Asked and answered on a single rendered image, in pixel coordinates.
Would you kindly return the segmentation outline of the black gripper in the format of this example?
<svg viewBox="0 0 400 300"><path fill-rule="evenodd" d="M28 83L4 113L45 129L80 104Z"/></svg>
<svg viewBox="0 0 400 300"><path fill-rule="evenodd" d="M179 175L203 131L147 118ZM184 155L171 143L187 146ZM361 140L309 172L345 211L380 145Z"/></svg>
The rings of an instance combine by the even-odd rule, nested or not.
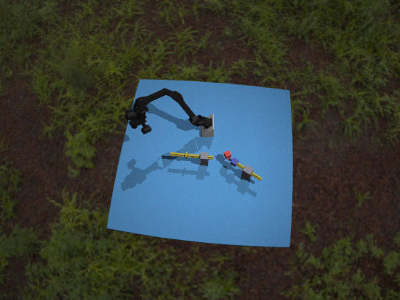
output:
<svg viewBox="0 0 400 300"><path fill-rule="evenodd" d="M141 131L143 132L143 134L146 134L147 132L151 131L152 129L150 128L149 125L146 125L145 122L146 121L146 116L142 119L140 119L139 117L136 117L139 120L140 125L142 125L143 127L141 128Z"/></svg>

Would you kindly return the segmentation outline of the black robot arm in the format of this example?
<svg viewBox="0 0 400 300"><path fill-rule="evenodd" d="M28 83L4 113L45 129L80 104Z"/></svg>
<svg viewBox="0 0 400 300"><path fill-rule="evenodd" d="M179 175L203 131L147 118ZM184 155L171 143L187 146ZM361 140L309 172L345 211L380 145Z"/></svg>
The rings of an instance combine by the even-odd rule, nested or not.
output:
<svg viewBox="0 0 400 300"><path fill-rule="evenodd" d="M130 126L136 129L138 125L140 125L139 120L136 117L139 117L140 119L144 118L146 116L146 112L149 110L146 105L148 105L151 101L154 101L165 95L171 97L173 100L179 103L184 112L189 115L190 118L188 120L190 120L190 122L194 126L203 126L206 127L206 129L212 126L212 118L209 119L200 114L195 115L192 110L186 105L182 98L182 95L178 91L172 91L168 89L162 89L149 96L137 98L133 109L126 110L126 119L129 121Z"/></svg>

